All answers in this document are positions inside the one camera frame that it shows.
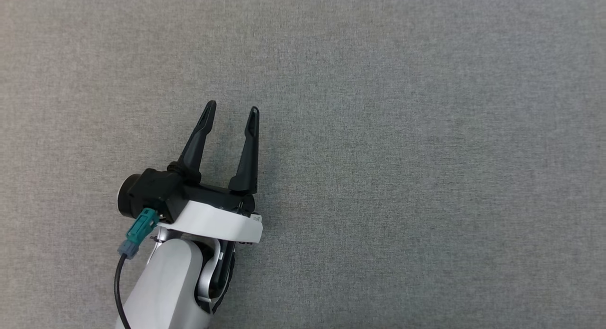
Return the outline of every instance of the gray fabric surface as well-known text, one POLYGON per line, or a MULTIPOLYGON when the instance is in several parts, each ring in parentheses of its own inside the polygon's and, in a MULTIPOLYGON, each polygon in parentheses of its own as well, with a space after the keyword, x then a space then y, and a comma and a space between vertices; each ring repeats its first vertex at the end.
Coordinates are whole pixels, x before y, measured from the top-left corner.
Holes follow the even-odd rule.
POLYGON ((113 327, 117 189, 210 99, 265 226, 214 328, 606 327, 605 0, 0 6, 3 328, 113 327))

